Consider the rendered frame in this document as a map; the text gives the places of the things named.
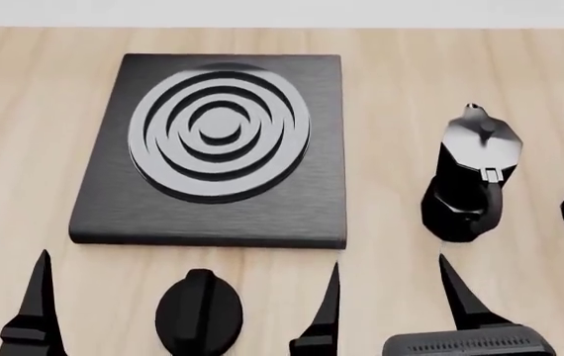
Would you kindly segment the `dark flat stove plate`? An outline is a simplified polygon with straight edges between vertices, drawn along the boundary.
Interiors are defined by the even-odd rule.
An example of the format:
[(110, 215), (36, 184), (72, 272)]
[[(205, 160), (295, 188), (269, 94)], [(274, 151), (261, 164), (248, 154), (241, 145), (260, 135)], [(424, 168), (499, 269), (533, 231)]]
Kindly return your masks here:
[[(229, 203), (196, 203), (157, 189), (129, 153), (131, 116), (168, 76), (214, 63), (283, 76), (306, 101), (305, 156), (269, 189)], [(346, 245), (341, 60), (338, 55), (129, 53), (123, 57), (70, 223), (78, 243), (332, 248)]]

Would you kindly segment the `black oval stove knob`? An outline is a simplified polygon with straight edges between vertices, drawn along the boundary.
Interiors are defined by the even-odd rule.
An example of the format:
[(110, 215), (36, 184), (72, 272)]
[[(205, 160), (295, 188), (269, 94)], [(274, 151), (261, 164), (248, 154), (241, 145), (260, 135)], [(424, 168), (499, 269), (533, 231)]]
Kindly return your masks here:
[(222, 356), (243, 324), (238, 293), (209, 269), (192, 269), (162, 296), (155, 330), (172, 356)]

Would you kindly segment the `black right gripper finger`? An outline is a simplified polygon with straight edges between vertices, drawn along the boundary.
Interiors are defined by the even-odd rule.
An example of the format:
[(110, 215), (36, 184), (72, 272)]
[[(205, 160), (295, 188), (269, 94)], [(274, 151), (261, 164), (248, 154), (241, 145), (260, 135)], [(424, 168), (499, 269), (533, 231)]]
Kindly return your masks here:
[(290, 356), (337, 356), (340, 282), (335, 263), (316, 316), (309, 327), (289, 341)]
[(499, 322), (499, 317), (469, 290), (444, 254), (439, 254), (438, 264), (444, 292), (458, 330), (484, 328)]

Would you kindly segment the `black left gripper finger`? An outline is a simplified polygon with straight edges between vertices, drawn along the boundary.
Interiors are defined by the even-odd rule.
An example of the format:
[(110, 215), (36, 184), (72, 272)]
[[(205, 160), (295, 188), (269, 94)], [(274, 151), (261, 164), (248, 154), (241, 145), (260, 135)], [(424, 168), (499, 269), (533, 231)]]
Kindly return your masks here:
[(18, 313), (4, 325), (0, 356), (67, 356), (55, 309), (51, 260), (42, 251)]

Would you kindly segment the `grey spiral stove burner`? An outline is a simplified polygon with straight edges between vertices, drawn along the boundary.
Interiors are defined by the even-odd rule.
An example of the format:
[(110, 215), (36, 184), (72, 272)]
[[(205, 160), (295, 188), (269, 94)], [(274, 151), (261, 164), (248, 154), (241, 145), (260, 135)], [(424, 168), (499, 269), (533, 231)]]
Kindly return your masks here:
[(148, 183), (196, 203), (229, 203), (275, 186), (299, 165), (311, 115), (283, 76), (214, 63), (168, 76), (131, 116), (130, 157)]

